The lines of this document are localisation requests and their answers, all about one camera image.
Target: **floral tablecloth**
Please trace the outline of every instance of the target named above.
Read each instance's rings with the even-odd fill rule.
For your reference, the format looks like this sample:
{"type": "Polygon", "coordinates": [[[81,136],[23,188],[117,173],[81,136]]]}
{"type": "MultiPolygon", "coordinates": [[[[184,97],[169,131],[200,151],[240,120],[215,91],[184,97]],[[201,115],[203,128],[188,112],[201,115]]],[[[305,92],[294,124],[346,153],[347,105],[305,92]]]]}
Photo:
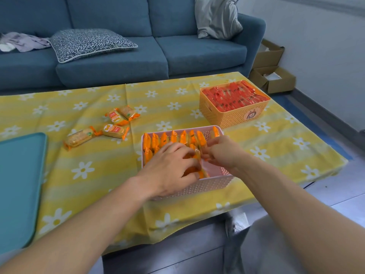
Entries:
{"type": "MultiPolygon", "coordinates": [[[[140,169],[144,132],[209,125],[199,111],[199,88],[245,79],[238,72],[175,80],[0,97],[0,139],[48,135],[42,196],[34,239],[108,194],[140,169]],[[130,105],[141,117],[125,141],[100,136],[66,151],[62,141],[85,127],[101,129],[104,114],[130,105]]],[[[338,172],[347,160],[275,101],[260,118],[224,130],[244,150],[279,168],[296,183],[338,172]]],[[[239,179],[225,189],[150,201],[106,252],[156,243],[194,222],[244,203],[253,195],[239,179]]]]}

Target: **basket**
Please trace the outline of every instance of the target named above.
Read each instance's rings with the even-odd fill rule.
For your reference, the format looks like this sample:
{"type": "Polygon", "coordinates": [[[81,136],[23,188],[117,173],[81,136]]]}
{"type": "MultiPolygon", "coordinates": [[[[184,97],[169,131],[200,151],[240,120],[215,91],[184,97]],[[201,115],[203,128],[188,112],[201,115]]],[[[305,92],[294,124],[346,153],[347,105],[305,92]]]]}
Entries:
{"type": "MultiPolygon", "coordinates": [[[[188,134],[191,130],[201,131],[203,133],[204,137],[206,138],[206,140],[208,140],[211,137],[212,129],[213,129],[213,126],[205,126],[205,127],[197,127],[197,128],[192,128],[192,129],[181,129],[181,130],[174,130],[174,131],[177,132],[178,135],[180,135],[183,131],[186,131],[186,133],[188,133],[188,134]]],[[[221,135],[223,135],[223,132],[220,129],[220,127],[217,126],[217,129],[218,129],[219,133],[221,135]]],[[[157,134],[159,137],[161,137],[163,133],[166,133],[167,136],[170,138],[171,132],[172,131],[166,131],[166,132],[158,131],[158,132],[155,132],[155,134],[157,134]]],[[[186,187],[185,189],[183,189],[182,191],[180,191],[174,195],[168,196],[168,197],[176,197],[176,196],[182,196],[182,195],[187,195],[187,194],[206,192],[206,191],[215,190],[215,189],[223,189],[234,178],[231,174],[229,174],[229,172],[225,168],[212,165],[212,164],[208,163],[207,161],[202,160],[202,167],[210,175],[209,178],[200,179],[195,184],[192,184],[192,185],[186,187]]]]}
{"type": "MultiPolygon", "coordinates": [[[[217,86],[228,86],[229,84],[230,83],[226,83],[217,86]]],[[[222,129],[258,118],[261,115],[262,111],[265,109],[266,105],[271,100],[271,98],[263,93],[261,90],[259,90],[252,83],[250,84],[256,88],[255,92],[257,94],[265,96],[269,98],[269,100],[252,105],[247,105],[242,108],[236,108],[235,110],[227,112],[220,112],[202,92],[204,89],[211,89],[212,87],[204,87],[200,89],[199,110],[210,124],[217,125],[222,129]]]]}

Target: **blue sofa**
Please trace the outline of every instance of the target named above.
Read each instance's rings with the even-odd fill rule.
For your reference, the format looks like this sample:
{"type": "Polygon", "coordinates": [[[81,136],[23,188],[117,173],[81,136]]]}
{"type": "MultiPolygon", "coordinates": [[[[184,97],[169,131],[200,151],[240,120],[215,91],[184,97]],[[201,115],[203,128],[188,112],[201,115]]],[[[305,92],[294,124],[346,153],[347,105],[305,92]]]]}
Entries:
{"type": "Polygon", "coordinates": [[[0,0],[0,32],[50,37],[62,29],[106,28],[132,51],[59,64],[52,48],[0,54],[0,92],[84,88],[239,71],[248,76],[265,32],[238,15],[231,41],[198,39],[194,0],[0,0]]]}

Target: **yellow tablecloth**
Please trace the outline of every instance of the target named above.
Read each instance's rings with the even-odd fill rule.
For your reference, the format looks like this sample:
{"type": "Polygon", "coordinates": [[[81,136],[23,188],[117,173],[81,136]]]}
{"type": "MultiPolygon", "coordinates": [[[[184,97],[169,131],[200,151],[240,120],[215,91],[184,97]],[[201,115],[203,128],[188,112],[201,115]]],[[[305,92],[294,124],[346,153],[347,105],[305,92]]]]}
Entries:
{"type": "MultiPolygon", "coordinates": [[[[44,183],[35,239],[80,212],[140,169],[144,132],[210,125],[199,112],[199,88],[242,80],[238,73],[0,97],[0,139],[48,135],[44,183]],[[101,136],[67,152],[62,140],[103,115],[130,105],[141,117],[125,142],[101,136]]],[[[338,172],[347,160],[275,101],[260,118],[224,130],[247,152],[279,168],[296,183],[338,172]]],[[[107,252],[156,243],[199,220],[252,202],[238,179],[225,189],[150,201],[127,223],[107,252]]]]}

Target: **sofa back cushion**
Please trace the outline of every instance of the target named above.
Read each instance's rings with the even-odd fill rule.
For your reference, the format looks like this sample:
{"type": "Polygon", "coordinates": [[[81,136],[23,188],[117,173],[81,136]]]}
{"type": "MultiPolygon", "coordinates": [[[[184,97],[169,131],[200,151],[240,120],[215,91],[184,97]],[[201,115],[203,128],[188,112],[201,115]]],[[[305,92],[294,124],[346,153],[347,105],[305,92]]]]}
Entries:
{"type": "Polygon", "coordinates": [[[65,0],[0,0],[0,9],[0,33],[50,37],[71,28],[65,0]]]}
{"type": "Polygon", "coordinates": [[[147,0],[67,0],[75,29],[109,29],[122,36],[151,36],[147,0]]]}
{"type": "Polygon", "coordinates": [[[148,0],[155,37],[196,35],[195,0],[148,0]]]}

